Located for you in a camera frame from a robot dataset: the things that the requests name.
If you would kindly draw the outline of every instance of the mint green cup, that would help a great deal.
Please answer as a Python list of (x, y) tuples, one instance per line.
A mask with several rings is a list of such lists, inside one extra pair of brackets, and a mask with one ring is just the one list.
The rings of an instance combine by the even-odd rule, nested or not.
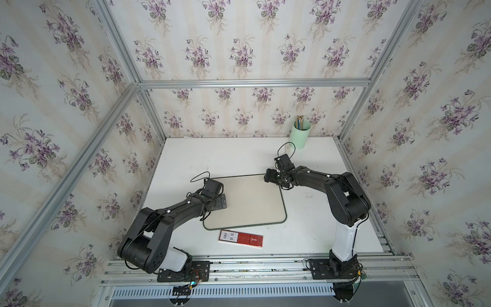
[(302, 149), (305, 147), (305, 142), (307, 142), (307, 137), (310, 132), (310, 123), (306, 120), (303, 121), (304, 130), (299, 130), (295, 128), (295, 122), (292, 126), (292, 132), (290, 133), (290, 142), (295, 144), (295, 149)]

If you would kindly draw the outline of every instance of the vent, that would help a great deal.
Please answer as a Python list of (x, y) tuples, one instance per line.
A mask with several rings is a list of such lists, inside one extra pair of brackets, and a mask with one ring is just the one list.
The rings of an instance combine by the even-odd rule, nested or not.
[[(164, 299), (171, 295), (174, 286), (118, 286), (112, 294), (113, 300)], [(191, 298), (226, 297), (285, 297), (285, 296), (333, 296), (332, 283), (266, 283), (266, 284), (199, 284), (191, 290)]]

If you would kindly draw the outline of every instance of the floral wallpaper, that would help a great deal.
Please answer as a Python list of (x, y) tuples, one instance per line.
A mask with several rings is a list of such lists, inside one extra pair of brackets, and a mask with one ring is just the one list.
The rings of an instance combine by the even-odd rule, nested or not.
[(489, 12), (426, 0), (344, 140), (436, 307), (491, 306)]
[[(408, 3), (121, 0), (109, 6), (144, 80), (189, 80), (367, 77)], [(419, 40), (443, 20), (446, 3), (426, 10)]]
[(129, 84), (94, 13), (90, 1), (0, 2), (0, 257)]
[[(103, 262), (116, 257), (141, 208), (160, 154), (155, 133), (138, 101), (131, 102), (4, 293), (4, 305), (89, 305)], [(0, 215), (2, 222), (9, 218), (8, 211)], [(2, 240), (12, 231), (9, 225), (1, 224)]]
[[(92, 2), (0, 2), (0, 257), (102, 123), (129, 81)], [(87, 306), (104, 260), (141, 206), (160, 152), (130, 103), (2, 306)]]
[(339, 134), (361, 87), (181, 88), (149, 91), (171, 138), (288, 136), (297, 115), (310, 136)]

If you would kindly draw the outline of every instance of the white tabletop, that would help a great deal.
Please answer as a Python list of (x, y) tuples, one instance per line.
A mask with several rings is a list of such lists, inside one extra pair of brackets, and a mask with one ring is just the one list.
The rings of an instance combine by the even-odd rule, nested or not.
[[(143, 207), (166, 208), (182, 201), (187, 192), (202, 187), (202, 181), (189, 180), (206, 170), (211, 177), (265, 173), (267, 168), (274, 168), (276, 152), (287, 141), (288, 138), (167, 139)], [(306, 146), (295, 152), (292, 162), (326, 173), (346, 172), (332, 138), (309, 138)], [(282, 192), (287, 213), (284, 223), (233, 229), (263, 235), (261, 249), (220, 242), (219, 230), (206, 230), (199, 219), (176, 228), (169, 246), (193, 255), (328, 253), (334, 244), (336, 220), (327, 196), (307, 187)], [(370, 220), (360, 225), (355, 247), (357, 252), (382, 252)]]

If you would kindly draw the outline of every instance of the red package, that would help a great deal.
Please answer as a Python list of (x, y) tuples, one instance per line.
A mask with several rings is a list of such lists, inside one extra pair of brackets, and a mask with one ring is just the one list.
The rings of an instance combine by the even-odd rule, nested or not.
[(230, 230), (221, 230), (219, 241), (263, 247), (263, 236)]

